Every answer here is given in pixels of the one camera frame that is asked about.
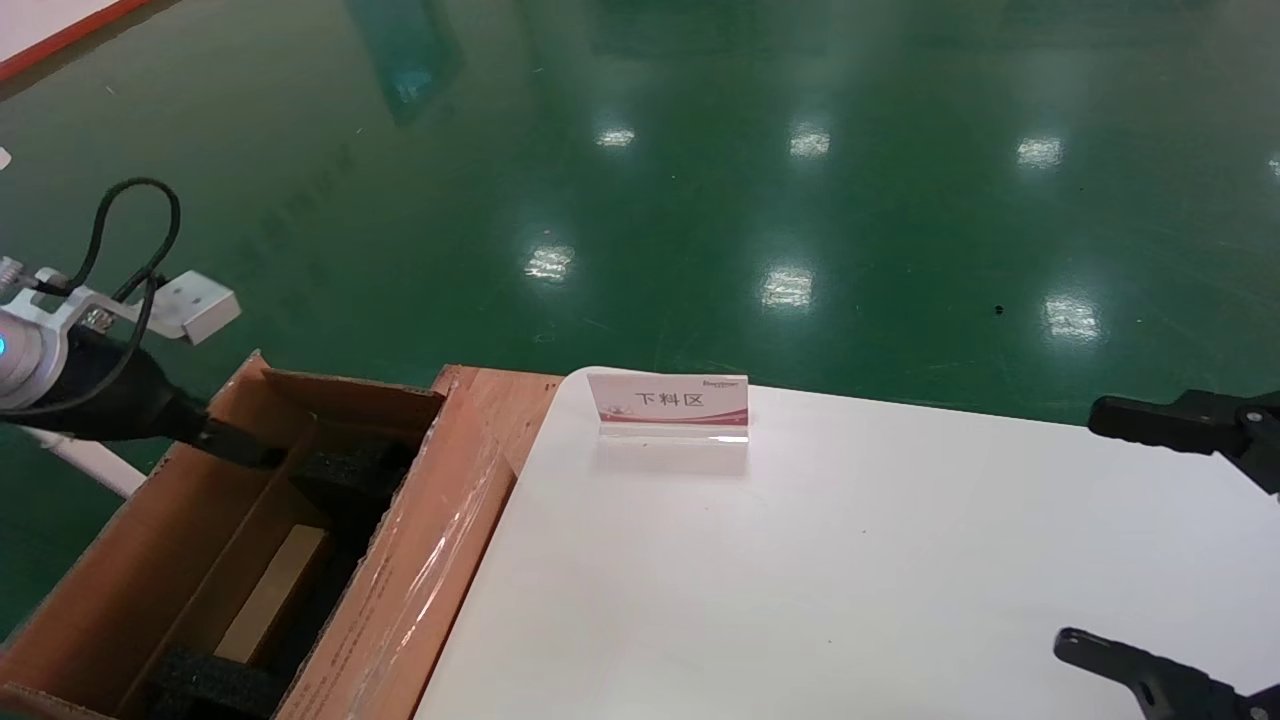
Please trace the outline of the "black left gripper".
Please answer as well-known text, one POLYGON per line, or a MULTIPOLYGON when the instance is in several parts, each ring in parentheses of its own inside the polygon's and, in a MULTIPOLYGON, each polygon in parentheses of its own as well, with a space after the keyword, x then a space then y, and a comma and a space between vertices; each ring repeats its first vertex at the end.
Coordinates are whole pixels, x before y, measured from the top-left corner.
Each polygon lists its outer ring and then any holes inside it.
POLYGON ((29 407, 3 423, 95 442, 169 438, 196 443, 220 460, 253 470, 279 468, 287 448, 211 418, 205 404, 174 386, 143 348, 95 331, 73 331, 61 374, 29 407))

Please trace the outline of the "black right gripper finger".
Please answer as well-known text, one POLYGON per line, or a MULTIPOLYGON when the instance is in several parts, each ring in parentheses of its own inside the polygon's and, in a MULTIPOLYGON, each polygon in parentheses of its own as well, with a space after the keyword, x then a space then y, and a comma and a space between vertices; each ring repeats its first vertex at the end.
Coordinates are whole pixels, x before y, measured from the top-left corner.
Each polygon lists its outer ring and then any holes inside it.
POLYGON ((1197 667, 1078 628, 1059 630, 1053 655, 1128 688, 1146 719, 1279 717, 1277 684, 1240 694, 1197 667))
POLYGON ((1093 402, 1087 428, 1100 437, 1179 454, 1219 454, 1277 497, 1277 392, 1253 397, 1184 392, 1170 404, 1103 396, 1093 402))

